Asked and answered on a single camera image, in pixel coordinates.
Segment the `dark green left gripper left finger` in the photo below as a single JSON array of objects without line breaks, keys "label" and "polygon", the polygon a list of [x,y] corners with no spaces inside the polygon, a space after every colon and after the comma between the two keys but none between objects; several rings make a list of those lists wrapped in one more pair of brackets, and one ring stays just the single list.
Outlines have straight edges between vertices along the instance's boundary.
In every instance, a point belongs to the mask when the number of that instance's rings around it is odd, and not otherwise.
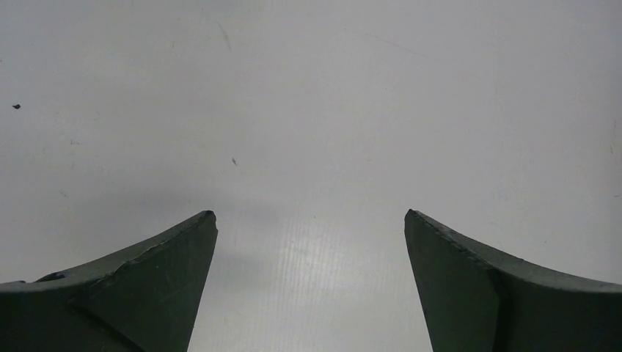
[{"label": "dark green left gripper left finger", "polygon": [[1,285],[3,351],[186,351],[216,247],[203,211],[34,282]]}]

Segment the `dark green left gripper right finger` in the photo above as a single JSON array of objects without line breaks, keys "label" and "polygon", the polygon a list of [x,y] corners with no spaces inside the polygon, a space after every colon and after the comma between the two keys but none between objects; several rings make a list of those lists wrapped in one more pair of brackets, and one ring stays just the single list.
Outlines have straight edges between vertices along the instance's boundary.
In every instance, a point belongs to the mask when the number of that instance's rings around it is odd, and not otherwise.
[{"label": "dark green left gripper right finger", "polygon": [[410,210],[404,235],[435,351],[619,351],[621,286],[536,265]]}]

